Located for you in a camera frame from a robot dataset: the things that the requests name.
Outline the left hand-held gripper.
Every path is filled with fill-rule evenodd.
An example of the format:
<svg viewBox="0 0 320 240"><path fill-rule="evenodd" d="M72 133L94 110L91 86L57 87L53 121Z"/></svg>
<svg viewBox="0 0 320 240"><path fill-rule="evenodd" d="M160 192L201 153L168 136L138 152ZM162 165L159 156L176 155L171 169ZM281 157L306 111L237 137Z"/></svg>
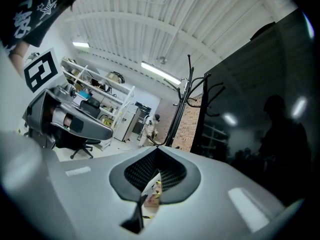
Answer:
<svg viewBox="0 0 320 240"><path fill-rule="evenodd" d="M68 83L53 48L30 61L23 73L33 94L23 115L28 125L28 136L42 148L53 149L56 139L50 129L51 111L60 104L72 106L71 94L75 88Z"/></svg>

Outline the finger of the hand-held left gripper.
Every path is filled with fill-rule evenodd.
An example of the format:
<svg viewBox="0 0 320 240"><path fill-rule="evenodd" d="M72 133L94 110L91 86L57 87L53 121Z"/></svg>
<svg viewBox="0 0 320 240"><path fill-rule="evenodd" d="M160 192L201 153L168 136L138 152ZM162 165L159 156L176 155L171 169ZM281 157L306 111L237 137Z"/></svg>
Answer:
<svg viewBox="0 0 320 240"><path fill-rule="evenodd" d="M94 140L109 140L113 130L91 115L73 108L70 112L72 120L69 132L73 135Z"/></svg>

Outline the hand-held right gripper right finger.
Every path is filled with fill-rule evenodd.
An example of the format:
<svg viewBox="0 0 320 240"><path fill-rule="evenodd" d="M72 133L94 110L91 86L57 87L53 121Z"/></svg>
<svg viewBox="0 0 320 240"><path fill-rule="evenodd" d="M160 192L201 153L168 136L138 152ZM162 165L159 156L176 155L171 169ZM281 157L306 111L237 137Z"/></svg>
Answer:
<svg viewBox="0 0 320 240"><path fill-rule="evenodd" d="M154 219L159 240L272 240L283 226L285 207L265 188L230 165L162 147L200 174L195 191L175 204L162 204Z"/></svg>

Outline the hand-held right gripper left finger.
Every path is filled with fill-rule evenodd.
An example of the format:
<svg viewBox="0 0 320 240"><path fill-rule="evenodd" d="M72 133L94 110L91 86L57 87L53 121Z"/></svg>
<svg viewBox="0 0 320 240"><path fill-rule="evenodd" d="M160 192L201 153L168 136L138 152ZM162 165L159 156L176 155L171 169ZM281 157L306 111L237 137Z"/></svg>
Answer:
<svg viewBox="0 0 320 240"><path fill-rule="evenodd" d="M46 156L50 180L79 240L158 239L158 218L143 227L142 192L125 177L127 167L154 150L67 162L55 153Z"/></svg>

